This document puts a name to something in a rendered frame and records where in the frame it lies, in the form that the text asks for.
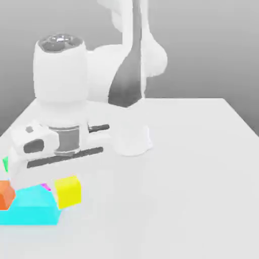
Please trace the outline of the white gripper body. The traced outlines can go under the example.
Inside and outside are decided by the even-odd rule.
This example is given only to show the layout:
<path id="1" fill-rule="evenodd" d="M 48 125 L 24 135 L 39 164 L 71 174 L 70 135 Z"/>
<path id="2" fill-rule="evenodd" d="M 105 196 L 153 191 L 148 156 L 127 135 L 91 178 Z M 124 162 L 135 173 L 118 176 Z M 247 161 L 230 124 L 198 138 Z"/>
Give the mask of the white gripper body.
<path id="1" fill-rule="evenodd" d="M 70 156 L 27 159 L 13 149 L 9 155 L 8 175 L 14 189 L 24 189 L 81 173 L 91 167 L 91 159 L 101 156 L 104 147 L 94 147 Z"/>

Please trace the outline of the small yellow cube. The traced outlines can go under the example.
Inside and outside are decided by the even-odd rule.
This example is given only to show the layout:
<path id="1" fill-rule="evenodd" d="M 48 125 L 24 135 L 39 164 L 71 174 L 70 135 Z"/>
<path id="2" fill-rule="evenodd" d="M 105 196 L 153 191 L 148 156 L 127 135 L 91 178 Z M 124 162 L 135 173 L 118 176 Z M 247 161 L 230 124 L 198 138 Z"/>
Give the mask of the small yellow cube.
<path id="1" fill-rule="evenodd" d="M 81 184 L 77 176 L 55 180 L 54 185 L 59 209 L 81 203 Z"/>

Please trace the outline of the small orange cube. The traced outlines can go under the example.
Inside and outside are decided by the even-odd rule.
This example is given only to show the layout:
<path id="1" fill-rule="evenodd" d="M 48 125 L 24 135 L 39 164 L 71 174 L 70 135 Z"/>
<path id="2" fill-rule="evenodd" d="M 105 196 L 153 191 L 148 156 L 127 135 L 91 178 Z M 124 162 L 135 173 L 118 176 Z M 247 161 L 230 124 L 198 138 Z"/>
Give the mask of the small orange cube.
<path id="1" fill-rule="evenodd" d="M 16 197 L 9 181 L 0 181 L 0 210 L 8 210 Z"/>

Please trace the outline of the large cyan box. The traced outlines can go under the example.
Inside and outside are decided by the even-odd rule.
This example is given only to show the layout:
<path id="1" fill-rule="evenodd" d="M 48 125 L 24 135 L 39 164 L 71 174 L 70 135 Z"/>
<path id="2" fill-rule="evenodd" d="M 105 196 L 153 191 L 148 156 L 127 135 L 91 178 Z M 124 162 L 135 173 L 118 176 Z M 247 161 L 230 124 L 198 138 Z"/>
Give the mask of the large cyan box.
<path id="1" fill-rule="evenodd" d="M 51 191 L 41 185 L 20 189 L 8 210 L 0 210 L 0 225 L 56 225 L 61 210 Z"/>

